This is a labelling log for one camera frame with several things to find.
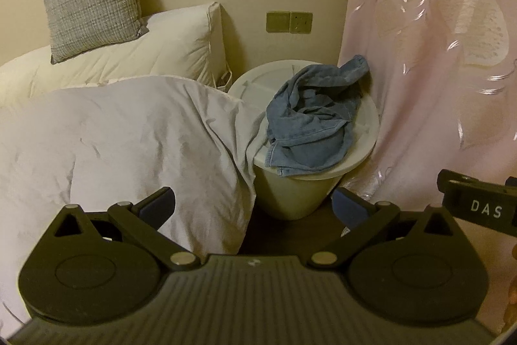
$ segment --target light switch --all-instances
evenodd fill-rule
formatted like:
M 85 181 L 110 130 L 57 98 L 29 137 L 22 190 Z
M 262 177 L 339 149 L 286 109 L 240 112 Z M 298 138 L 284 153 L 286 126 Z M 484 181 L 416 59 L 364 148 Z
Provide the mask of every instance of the light switch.
M 312 30 L 312 12 L 291 12 L 289 32 L 293 34 L 310 34 Z
M 266 14 L 266 31 L 268 33 L 289 33 L 289 11 L 269 11 Z

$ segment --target trash can lid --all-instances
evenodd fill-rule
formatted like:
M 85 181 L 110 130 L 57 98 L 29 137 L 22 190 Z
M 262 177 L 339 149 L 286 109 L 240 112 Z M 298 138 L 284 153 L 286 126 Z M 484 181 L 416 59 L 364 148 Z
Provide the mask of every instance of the trash can lid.
M 315 64 L 315 62 L 308 60 L 278 60 L 265 63 L 249 70 L 238 78 L 229 89 L 228 94 L 240 98 L 261 110 L 266 110 L 266 107 L 284 82 L 291 79 L 300 69 L 311 64 Z M 260 126 L 260 131 L 263 134 L 265 134 L 267 125 L 267 118 L 264 116 Z M 342 176 L 365 160 L 375 145 L 378 132 L 379 116 L 377 108 L 372 98 L 368 94 L 363 93 L 357 116 L 353 121 L 355 142 L 343 160 L 324 172 L 291 177 L 300 180 L 323 180 Z M 269 147 L 270 143 L 266 141 L 255 155 L 253 164 L 270 173 L 277 174 L 276 167 L 265 166 Z

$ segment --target black device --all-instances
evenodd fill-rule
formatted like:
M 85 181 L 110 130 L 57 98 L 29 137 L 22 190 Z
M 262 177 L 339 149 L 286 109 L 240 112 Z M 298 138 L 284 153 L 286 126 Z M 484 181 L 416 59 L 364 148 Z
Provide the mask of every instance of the black device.
M 368 219 L 305 265 L 240 255 L 202 265 L 157 231 L 174 211 L 170 188 L 107 212 L 67 205 L 20 272 L 32 320 L 9 342 L 485 345 L 494 337 L 474 317 L 488 275 L 453 216 L 516 236 L 516 182 L 442 170 L 443 207 L 422 212 L 345 190 Z

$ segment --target bed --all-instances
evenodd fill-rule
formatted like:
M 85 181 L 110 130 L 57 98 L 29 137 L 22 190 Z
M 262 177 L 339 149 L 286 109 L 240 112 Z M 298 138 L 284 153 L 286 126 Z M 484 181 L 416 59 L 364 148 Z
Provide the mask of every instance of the bed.
M 224 93 L 220 6 L 146 22 L 131 42 L 55 65 L 47 46 L 0 67 L 2 337 L 28 320 L 17 274 L 67 203 L 99 211 L 170 186 L 162 234 L 201 257 L 239 251 L 263 113 Z

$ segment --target pink curtain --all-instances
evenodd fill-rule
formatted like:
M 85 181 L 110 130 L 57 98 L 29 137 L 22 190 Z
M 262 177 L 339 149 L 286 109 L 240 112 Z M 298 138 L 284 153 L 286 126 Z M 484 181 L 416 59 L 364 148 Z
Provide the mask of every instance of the pink curtain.
M 517 176 L 517 0 L 348 0 L 340 63 L 355 54 L 370 64 L 381 129 L 344 186 L 419 210 L 441 202 L 442 168 Z M 498 331 L 516 239 L 461 225 L 490 275 L 478 318 Z

